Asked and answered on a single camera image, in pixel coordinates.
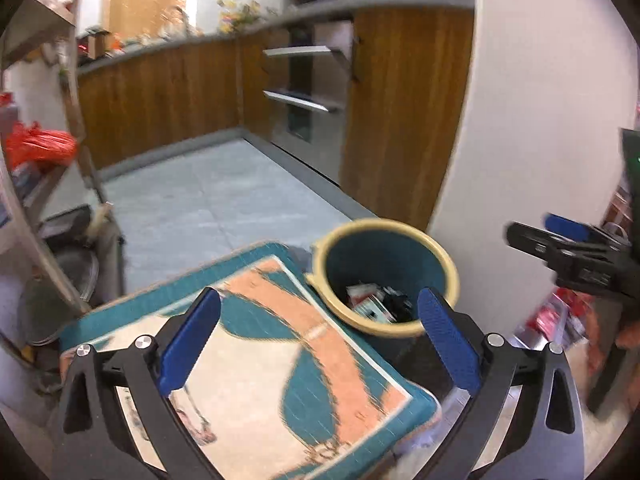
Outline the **person's right hand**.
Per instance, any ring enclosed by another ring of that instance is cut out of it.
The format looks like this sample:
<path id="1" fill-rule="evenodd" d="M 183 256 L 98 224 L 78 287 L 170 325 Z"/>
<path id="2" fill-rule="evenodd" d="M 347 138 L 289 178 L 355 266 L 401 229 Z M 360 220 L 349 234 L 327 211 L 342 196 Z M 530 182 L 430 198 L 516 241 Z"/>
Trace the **person's right hand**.
<path id="1" fill-rule="evenodd" d="M 633 349 L 640 346 L 640 324 L 632 324 L 624 328 L 616 338 L 616 347 L 620 349 Z"/>

